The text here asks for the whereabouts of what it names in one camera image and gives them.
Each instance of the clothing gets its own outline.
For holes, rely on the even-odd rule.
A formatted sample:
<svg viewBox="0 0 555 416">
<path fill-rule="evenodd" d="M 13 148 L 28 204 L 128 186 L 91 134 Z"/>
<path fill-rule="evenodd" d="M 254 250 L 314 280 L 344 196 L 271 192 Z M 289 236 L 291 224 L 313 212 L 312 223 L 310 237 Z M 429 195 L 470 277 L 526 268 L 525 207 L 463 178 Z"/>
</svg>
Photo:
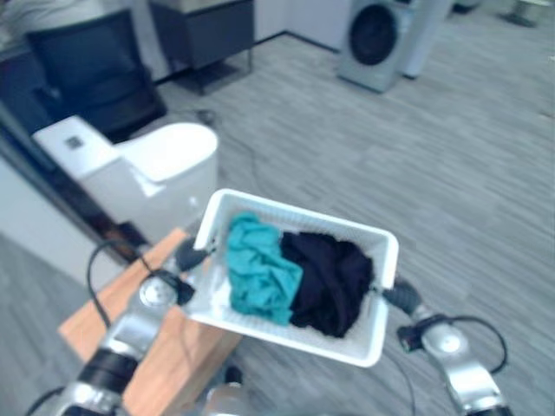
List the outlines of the clothing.
<svg viewBox="0 0 555 416">
<path fill-rule="evenodd" d="M 277 228 L 260 223 L 255 214 L 239 214 L 230 226 L 226 261 L 232 307 L 287 325 L 303 271 L 282 258 L 280 237 Z"/>
<path fill-rule="evenodd" d="M 344 337 L 369 291 L 372 260 L 351 242 L 309 232 L 285 232 L 281 250 L 284 258 L 303 268 L 303 281 L 291 305 L 291 323 Z"/>
<path fill-rule="evenodd" d="M 106 14 L 101 0 L 10 0 L 3 20 L 10 33 L 24 37 L 34 30 L 53 29 Z"/>
</svg>

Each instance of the white plastic basket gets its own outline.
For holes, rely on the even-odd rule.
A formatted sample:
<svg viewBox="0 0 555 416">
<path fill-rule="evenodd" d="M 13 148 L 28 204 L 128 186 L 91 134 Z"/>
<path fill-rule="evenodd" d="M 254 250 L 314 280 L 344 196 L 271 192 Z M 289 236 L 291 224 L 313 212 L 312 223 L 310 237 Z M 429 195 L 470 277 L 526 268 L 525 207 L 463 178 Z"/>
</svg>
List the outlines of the white plastic basket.
<svg viewBox="0 0 555 416">
<path fill-rule="evenodd" d="M 358 320 L 342 339 L 323 335 L 313 328 L 282 327 L 232 309 L 229 301 L 231 286 L 225 266 L 225 242 L 229 223 L 242 211 L 255 212 L 261 221 L 274 224 L 283 231 L 322 232 L 340 240 L 352 241 L 373 259 L 375 280 L 372 286 L 378 291 L 393 287 L 399 244 L 390 232 L 223 189 L 212 195 L 195 241 L 195 249 L 215 247 L 216 252 L 202 274 L 193 278 L 197 292 L 185 306 L 186 314 L 195 321 L 261 340 L 359 367 L 373 366 L 382 353 L 388 317 L 387 304 L 374 291 L 366 295 Z"/>
</svg>

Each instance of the metal robotic hand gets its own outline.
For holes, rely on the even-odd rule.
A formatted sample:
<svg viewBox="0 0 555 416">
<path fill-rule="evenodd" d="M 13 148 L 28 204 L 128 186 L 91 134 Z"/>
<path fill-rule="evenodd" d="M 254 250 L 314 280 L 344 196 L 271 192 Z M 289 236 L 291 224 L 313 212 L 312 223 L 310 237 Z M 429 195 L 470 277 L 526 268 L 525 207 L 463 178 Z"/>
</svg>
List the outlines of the metal robotic hand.
<svg viewBox="0 0 555 416">
<path fill-rule="evenodd" d="M 208 253 L 187 239 L 153 271 L 133 295 L 126 311 L 108 329 L 95 355 L 43 414 L 48 416 L 120 416 L 122 395 L 147 355 L 173 305 L 187 303 L 194 289 L 180 273 L 202 263 Z"/>
<path fill-rule="evenodd" d="M 402 279 L 397 279 L 394 288 L 384 291 L 383 295 L 414 323 L 398 329 L 402 346 L 408 352 L 426 351 L 441 373 L 460 415 L 513 415 L 492 375 L 473 356 L 468 339 L 452 325 L 452 319 L 433 312 L 418 291 Z"/>
</svg>

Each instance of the wooden table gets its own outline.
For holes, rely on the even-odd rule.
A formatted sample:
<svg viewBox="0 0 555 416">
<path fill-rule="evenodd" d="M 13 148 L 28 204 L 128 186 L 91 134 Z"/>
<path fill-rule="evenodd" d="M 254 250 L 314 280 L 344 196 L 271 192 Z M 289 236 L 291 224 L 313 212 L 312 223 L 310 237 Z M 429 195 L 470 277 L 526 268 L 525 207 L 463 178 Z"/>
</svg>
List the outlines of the wooden table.
<svg viewBox="0 0 555 416">
<path fill-rule="evenodd" d="M 183 231 L 172 232 L 145 255 L 147 261 L 160 266 L 184 237 Z M 142 264 L 135 262 L 99 293 L 112 320 L 146 275 Z M 92 302 L 58 330 L 84 361 L 106 331 Z M 188 408 L 240 340 L 241 335 L 190 321 L 174 307 L 124 394 L 126 409 L 133 416 L 170 416 Z"/>
</svg>

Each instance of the floor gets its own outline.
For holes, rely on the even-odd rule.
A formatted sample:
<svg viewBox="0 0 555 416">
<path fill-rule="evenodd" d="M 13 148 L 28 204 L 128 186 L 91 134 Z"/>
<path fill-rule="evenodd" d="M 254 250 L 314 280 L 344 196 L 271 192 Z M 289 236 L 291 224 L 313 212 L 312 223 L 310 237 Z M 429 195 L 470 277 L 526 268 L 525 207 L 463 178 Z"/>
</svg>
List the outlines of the floor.
<svg viewBox="0 0 555 416">
<path fill-rule="evenodd" d="M 450 18 L 423 75 L 384 95 L 338 80 L 335 54 L 288 36 L 257 46 L 254 73 L 207 96 L 179 83 L 160 91 L 169 120 L 190 120 L 198 108 L 219 114 L 222 186 L 393 231 L 399 271 L 430 305 L 485 317 L 506 336 L 510 365 L 496 381 L 514 414 L 548 415 L 555 414 L 553 20 L 537 29 L 504 23 L 496 14 L 508 3 Z M 21 414 L 78 370 L 56 326 L 86 296 L 3 239 L 0 259 L 0 413 Z M 405 355 L 397 345 L 395 329 L 406 322 L 391 311 L 385 348 L 415 384 L 418 413 L 454 414 L 421 353 Z M 494 338 L 465 329 L 476 354 L 494 364 Z M 361 369 L 245 339 L 229 362 L 244 370 L 258 414 L 409 414 L 407 388 L 387 358 Z"/>
</svg>

